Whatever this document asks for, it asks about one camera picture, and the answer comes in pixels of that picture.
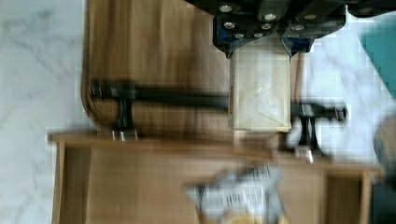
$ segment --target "teal object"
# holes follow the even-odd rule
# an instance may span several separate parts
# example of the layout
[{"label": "teal object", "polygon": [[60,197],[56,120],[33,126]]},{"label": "teal object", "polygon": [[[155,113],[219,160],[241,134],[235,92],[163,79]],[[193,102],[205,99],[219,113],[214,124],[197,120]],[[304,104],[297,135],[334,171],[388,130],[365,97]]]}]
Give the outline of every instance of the teal object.
[{"label": "teal object", "polygon": [[360,40],[388,91],[396,98],[396,14],[375,18]]}]

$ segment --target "wooden board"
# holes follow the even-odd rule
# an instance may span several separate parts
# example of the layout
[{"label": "wooden board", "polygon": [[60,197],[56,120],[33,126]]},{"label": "wooden board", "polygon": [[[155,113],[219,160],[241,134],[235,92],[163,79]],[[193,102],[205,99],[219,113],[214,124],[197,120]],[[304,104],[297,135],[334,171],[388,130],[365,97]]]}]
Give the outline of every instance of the wooden board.
[{"label": "wooden board", "polygon": [[[118,110],[114,102],[90,98],[88,86],[94,79],[229,94],[230,60],[212,44],[212,20],[183,0],[87,1],[81,98],[90,117],[104,129]],[[137,104],[133,115],[143,135],[235,137],[227,111]],[[278,142],[278,134],[254,133],[251,138],[274,146]]]},{"label": "wooden board", "polygon": [[377,167],[306,164],[273,158],[260,145],[171,139],[119,142],[56,134],[53,223],[198,223],[183,186],[270,162],[282,170],[279,194],[290,223],[367,223]]}]

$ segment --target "wooden edge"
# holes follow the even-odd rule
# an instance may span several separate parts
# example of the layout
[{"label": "wooden edge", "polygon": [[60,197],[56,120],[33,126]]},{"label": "wooden edge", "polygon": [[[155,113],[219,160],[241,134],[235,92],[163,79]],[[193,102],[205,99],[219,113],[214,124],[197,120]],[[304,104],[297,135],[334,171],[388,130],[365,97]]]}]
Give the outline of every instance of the wooden edge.
[{"label": "wooden edge", "polygon": [[272,151],[260,144],[235,146],[231,142],[189,141],[177,139],[150,139],[138,141],[115,141],[111,137],[92,133],[59,133],[49,135],[51,142],[65,142],[67,147],[100,147],[103,149],[128,149],[136,153],[161,153],[172,156],[194,156],[205,158],[228,158],[267,162],[273,160]]},{"label": "wooden edge", "polygon": [[55,188],[53,195],[53,206],[52,206],[52,224],[61,223],[61,206],[62,206],[62,195],[64,186],[64,142],[57,144],[57,155],[56,155],[56,170],[55,170]]},{"label": "wooden edge", "polygon": [[361,184],[361,214],[360,224],[369,223],[370,204],[372,197],[373,176],[371,173],[365,172],[362,175]]}]

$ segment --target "white box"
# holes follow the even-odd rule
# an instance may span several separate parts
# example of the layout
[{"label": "white box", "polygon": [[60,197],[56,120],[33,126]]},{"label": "white box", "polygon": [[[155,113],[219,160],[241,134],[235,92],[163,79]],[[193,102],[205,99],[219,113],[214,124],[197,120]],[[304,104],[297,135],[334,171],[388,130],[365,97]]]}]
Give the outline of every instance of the white box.
[{"label": "white box", "polygon": [[278,36],[262,37],[237,49],[230,83],[233,129],[290,130],[290,56]]}]

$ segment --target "black machine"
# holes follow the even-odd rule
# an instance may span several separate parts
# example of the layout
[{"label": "black machine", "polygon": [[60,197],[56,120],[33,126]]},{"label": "black machine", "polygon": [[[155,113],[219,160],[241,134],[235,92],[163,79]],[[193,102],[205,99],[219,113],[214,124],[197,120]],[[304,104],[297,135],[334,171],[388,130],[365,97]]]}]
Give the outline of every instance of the black machine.
[{"label": "black machine", "polygon": [[214,15],[213,44],[228,59],[247,42],[277,33],[291,56],[341,29],[346,11],[367,18],[396,10],[394,0],[186,0]]}]

